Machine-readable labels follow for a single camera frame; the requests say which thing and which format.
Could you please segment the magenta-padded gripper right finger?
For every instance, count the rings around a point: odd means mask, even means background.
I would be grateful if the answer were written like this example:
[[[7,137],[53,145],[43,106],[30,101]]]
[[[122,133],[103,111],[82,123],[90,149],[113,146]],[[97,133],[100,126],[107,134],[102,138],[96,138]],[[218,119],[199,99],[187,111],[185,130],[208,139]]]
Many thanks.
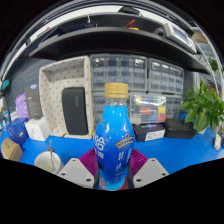
[[[128,166],[128,187],[136,189],[168,176],[169,173],[156,158],[148,159],[133,149]]]

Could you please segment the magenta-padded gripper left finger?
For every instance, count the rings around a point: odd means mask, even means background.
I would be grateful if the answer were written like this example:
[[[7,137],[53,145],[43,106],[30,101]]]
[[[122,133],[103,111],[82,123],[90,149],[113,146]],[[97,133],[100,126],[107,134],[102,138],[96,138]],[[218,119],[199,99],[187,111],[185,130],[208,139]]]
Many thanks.
[[[94,149],[80,158],[71,158],[58,174],[59,177],[90,189],[98,188],[98,163]]]

